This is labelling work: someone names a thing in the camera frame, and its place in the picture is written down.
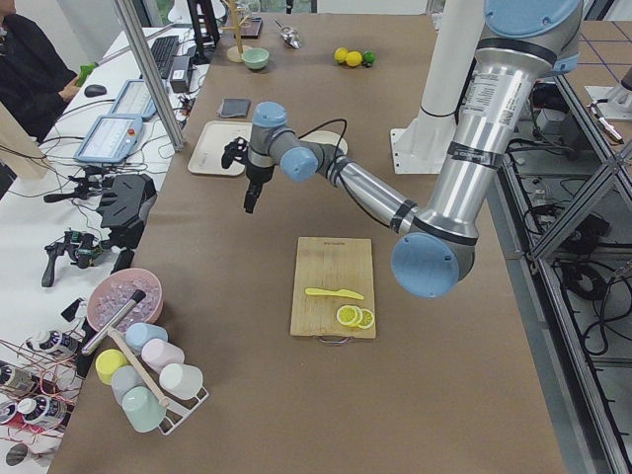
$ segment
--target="person's hand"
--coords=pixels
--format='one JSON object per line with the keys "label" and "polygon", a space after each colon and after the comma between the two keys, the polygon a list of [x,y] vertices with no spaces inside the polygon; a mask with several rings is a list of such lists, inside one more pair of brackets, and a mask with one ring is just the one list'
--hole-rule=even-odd
{"label": "person's hand", "polygon": [[79,92],[79,87],[75,85],[75,82],[79,79],[79,76],[75,76],[75,78],[70,81],[68,84],[64,86],[64,88],[58,92],[63,102],[70,102],[74,99],[74,97]]}

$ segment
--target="yellow cup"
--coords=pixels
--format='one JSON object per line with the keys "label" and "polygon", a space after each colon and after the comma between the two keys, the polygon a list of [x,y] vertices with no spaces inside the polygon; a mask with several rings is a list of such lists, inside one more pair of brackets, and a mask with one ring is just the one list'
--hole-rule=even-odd
{"label": "yellow cup", "polygon": [[95,364],[99,380],[106,385],[110,385],[112,376],[124,365],[129,365],[129,361],[127,361],[125,355],[118,349],[108,349],[103,351],[97,357],[97,362]]}

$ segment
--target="black shirt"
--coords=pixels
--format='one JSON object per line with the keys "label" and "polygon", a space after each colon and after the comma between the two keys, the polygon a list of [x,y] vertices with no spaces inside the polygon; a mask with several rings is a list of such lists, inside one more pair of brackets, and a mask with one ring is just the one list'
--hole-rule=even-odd
{"label": "black shirt", "polygon": [[25,132],[42,141],[66,108],[58,92],[74,77],[43,31],[9,15],[0,47],[0,102]]}

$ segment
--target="wooden cutting board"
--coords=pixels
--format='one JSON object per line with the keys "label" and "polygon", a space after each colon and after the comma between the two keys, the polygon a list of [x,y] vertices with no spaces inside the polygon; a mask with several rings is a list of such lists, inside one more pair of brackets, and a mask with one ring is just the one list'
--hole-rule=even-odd
{"label": "wooden cutting board", "polygon": [[[364,300],[308,296],[307,287],[350,289],[362,294]],[[366,308],[375,314],[370,239],[300,237],[289,334],[375,339],[375,325],[368,329],[348,328],[336,320],[336,311],[344,304]]]}

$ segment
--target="white bottle cap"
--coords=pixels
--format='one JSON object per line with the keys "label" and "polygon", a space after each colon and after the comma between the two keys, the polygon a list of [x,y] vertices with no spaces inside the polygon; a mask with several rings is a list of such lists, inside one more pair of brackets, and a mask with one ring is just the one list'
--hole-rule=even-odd
{"label": "white bottle cap", "polygon": [[22,413],[23,415],[28,415],[37,407],[38,407],[38,402],[36,402],[35,399],[25,398],[24,400],[21,400],[20,403],[18,404],[18,411]]}
{"label": "white bottle cap", "polygon": [[34,343],[41,344],[48,341],[49,335],[50,335],[49,331],[39,331],[31,339],[33,340]]}

